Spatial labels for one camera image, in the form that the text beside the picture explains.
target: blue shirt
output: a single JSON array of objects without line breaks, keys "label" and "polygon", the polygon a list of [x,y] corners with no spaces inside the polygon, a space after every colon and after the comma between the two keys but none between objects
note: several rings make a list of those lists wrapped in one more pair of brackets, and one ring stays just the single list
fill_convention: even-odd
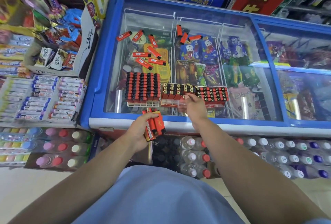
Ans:
[{"label": "blue shirt", "polygon": [[[124,169],[115,184],[73,224],[243,224],[203,181],[153,166]],[[306,224],[331,224],[313,220]]]}]

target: person's left hand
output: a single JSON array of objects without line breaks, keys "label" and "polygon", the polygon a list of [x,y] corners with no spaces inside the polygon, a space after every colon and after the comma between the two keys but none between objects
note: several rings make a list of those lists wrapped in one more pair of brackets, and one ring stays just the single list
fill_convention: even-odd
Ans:
[{"label": "person's left hand", "polygon": [[156,118],[158,116],[158,114],[151,112],[143,114],[139,116],[135,121],[133,121],[129,129],[126,131],[125,135],[132,143],[132,145],[134,145],[135,152],[143,150],[148,145],[148,142],[144,137],[146,121],[150,118]]}]

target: white floor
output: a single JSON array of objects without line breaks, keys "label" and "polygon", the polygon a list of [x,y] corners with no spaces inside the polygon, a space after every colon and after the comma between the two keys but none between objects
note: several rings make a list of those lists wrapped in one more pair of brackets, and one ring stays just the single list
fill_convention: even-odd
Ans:
[{"label": "white floor", "polygon": [[[0,168],[0,224],[7,223],[29,203],[70,173]],[[248,223],[221,179],[205,180],[229,201],[240,217]],[[295,183],[331,217],[331,180],[295,180]]]}]

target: hand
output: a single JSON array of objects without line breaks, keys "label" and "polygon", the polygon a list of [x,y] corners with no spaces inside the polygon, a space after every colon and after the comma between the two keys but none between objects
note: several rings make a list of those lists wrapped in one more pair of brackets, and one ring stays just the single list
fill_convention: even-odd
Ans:
[{"label": "hand", "polygon": [[183,98],[185,99],[186,105],[180,105],[178,109],[180,112],[187,113],[192,121],[194,129],[199,132],[199,123],[206,119],[209,120],[205,102],[191,93],[186,93]]},{"label": "hand", "polygon": [[144,137],[146,121],[150,118],[156,118],[158,116],[159,115],[156,113],[151,112],[143,114],[133,121],[129,129],[126,131],[126,139],[128,139],[128,141],[130,141],[133,145],[135,152],[143,150],[148,145],[148,142]]}]

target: person's right hand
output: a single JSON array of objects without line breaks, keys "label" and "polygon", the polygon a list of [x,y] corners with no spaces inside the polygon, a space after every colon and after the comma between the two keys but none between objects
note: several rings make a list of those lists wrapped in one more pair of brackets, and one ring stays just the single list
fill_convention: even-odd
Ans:
[{"label": "person's right hand", "polygon": [[186,105],[179,105],[178,109],[180,112],[187,113],[194,129],[199,132],[199,124],[205,120],[209,120],[205,102],[191,93],[186,93],[183,98]]}]

